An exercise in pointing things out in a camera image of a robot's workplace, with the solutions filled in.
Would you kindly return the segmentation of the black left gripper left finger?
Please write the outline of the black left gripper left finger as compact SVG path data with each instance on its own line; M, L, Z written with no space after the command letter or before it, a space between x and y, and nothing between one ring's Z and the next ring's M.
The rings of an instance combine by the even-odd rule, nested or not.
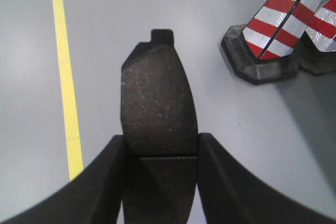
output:
M5 223L116 223L124 162L124 140L115 135L74 180Z

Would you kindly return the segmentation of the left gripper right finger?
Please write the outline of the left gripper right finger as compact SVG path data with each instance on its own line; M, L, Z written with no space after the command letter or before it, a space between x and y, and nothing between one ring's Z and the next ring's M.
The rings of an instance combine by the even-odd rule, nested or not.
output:
M197 183L207 223L335 223L264 183L210 133L198 140Z

